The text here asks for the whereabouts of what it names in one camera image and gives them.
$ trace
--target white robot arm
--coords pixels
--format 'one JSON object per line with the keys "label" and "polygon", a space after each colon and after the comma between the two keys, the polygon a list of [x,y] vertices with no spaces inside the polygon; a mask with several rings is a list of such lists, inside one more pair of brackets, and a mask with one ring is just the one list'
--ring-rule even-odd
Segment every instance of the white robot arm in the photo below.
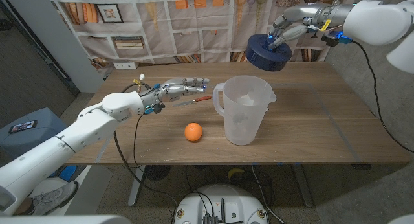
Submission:
{"label": "white robot arm", "polygon": [[[343,27],[343,35],[371,45],[386,45],[404,37],[405,40],[387,55],[396,68],[414,73],[414,0],[397,5],[383,5],[382,1],[360,1],[356,5],[328,5],[314,3],[293,6],[273,22],[269,37],[276,39],[267,49],[273,50],[282,43],[298,39],[308,29],[326,32]],[[293,22],[301,22],[284,30]]]}
{"label": "white robot arm", "polygon": [[85,108],[75,123],[0,168],[0,215],[11,216],[33,188],[84,147],[110,137],[132,113],[159,113],[162,102],[205,92],[207,78],[174,78],[138,94],[113,93]]}

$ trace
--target metal robotic hand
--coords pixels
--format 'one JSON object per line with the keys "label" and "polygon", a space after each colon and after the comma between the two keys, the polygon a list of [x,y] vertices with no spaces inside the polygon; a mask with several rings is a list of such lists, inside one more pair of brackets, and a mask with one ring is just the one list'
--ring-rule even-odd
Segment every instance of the metal robotic hand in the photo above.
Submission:
{"label": "metal robotic hand", "polygon": [[173,102],[182,96],[204,93],[209,82],[208,78],[172,78],[162,85],[157,84],[150,91],[139,94],[144,113],[159,113],[165,108],[163,102]]}
{"label": "metal robotic hand", "polygon": [[194,93],[204,93],[206,85],[210,82],[208,78],[173,78],[164,82],[161,88],[164,92],[162,101],[172,102],[181,96]]}
{"label": "metal robotic hand", "polygon": [[[270,38],[276,38],[267,49],[272,50],[282,43],[298,39],[304,35],[308,28],[324,30],[324,27],[336,28],[343,25],[348,13],[354,5],[328,5],[325,3],[313,3],[287,8],[286,11],[273,22],[273,29],[269,32]],[[286,32],[283,32],[294,22],[302,21]]]}

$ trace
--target red screwdriver handle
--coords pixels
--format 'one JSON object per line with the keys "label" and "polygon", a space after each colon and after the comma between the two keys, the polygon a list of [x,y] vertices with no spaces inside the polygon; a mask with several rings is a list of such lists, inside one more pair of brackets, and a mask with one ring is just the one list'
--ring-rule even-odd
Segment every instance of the red screwdriver handle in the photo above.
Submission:
{"label": "red screwdriver handle", "polygon": [[203,100],[209,100],[209,99],[211,99],[212,98],[212,96],[211,95],[208,95],[208,96],[204,96],[204,97],[201,97],[201,98],[196,98],[195,100],[193,100],[194,102],[198,102],[198,101],[203,101]]}

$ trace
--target clear plastic jug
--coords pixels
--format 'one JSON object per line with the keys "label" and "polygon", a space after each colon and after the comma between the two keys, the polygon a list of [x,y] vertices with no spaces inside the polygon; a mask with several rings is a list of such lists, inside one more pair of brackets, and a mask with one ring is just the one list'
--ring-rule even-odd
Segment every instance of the clear plastic jug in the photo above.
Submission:
{"label": "clear plastic jug", "polygon": [[[224,108],[219,103],[223,92]],[[265,116],[267,106],[276,101],[269,83],[255,76],[236,76],[217,84],[213,91],[215,110],[224,117],[227,139],[238,146],[250,144]]]}

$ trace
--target table top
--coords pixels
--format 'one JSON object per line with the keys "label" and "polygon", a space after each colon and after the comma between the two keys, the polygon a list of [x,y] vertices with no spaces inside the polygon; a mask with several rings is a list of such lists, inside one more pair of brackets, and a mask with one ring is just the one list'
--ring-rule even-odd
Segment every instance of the table top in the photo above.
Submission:
{"label": "table top", "polygon": [[[109,93],[121,91],[140,73],[149,85],[174,77],[209,78],[205,95],[233,76],[252,75],[266,80],[278,100],[260,125],[255,140],[236,146],[224,135],[224,118],[213,100],[173,107],[204,95],[165,103],[159,114],[142,117],[136,138],[138,164],[356,164],[405,163],[411,157],[383,129],[380,121],[325,62],[290,62],[279,72],[267,72],[250,63],[185,63],[114,70],[88,106]],[[119,125],[116,133],[127,161],[133,164],[133,141],[138,116]],[[191,122],[202,126],[202,138],[184,137]],[[90,145],[68,164],[122,164],[113,138]]]}

